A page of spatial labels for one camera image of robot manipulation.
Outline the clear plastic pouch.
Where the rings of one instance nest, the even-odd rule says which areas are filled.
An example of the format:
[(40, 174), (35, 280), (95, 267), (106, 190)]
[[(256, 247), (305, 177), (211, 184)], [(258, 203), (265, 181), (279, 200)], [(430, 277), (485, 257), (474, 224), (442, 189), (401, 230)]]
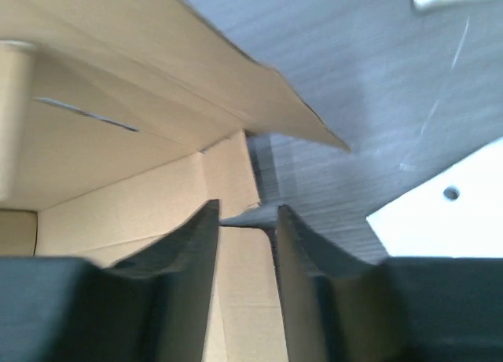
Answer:
[(502, 140), (366, 218), (390, 256), (501, 258)]

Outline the brown cardboard sheet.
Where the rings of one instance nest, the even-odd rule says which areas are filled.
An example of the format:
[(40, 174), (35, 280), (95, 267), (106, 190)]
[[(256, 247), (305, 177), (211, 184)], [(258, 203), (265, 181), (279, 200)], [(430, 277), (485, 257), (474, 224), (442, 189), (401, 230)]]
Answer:
[[(257, 207), (249, 134), (346, 148), (182, 0), (1, 0), (1, 260), (107, 268), (207, 201)], [(267, 234), (219, 224), (200, 361), (286, 361)]]

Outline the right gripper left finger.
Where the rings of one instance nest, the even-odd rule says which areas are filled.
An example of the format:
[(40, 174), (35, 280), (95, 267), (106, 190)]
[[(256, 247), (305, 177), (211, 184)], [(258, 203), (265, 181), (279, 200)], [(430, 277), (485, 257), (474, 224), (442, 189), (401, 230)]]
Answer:
[(219, 202), (102, 268), (83, 258), (1, 260), (4, 361), (200, 361)]

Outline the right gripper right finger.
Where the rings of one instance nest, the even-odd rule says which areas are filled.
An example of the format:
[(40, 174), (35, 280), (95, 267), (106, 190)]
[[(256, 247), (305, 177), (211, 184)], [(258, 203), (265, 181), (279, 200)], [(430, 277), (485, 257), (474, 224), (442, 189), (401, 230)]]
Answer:
[(291, 361), (499, 361), (502, 262), (359, 260), (287, 206), (277, 278)]

